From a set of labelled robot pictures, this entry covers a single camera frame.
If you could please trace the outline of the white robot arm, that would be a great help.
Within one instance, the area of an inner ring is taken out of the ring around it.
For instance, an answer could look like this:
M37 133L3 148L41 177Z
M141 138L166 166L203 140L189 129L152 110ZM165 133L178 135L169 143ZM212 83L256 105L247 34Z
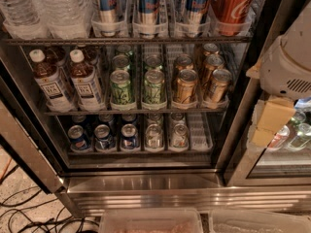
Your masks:
M249 141L264 148L294 114L294 102L311 96L311 2L262 55L259 85L265 94L255 105Z

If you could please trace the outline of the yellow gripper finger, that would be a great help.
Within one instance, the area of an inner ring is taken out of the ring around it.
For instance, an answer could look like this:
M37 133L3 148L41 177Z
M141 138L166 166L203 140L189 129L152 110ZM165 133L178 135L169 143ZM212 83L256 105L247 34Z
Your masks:
M260 99L252 115L251 143L257 147L266 147L294 113L292 99L273 95L266 100Z

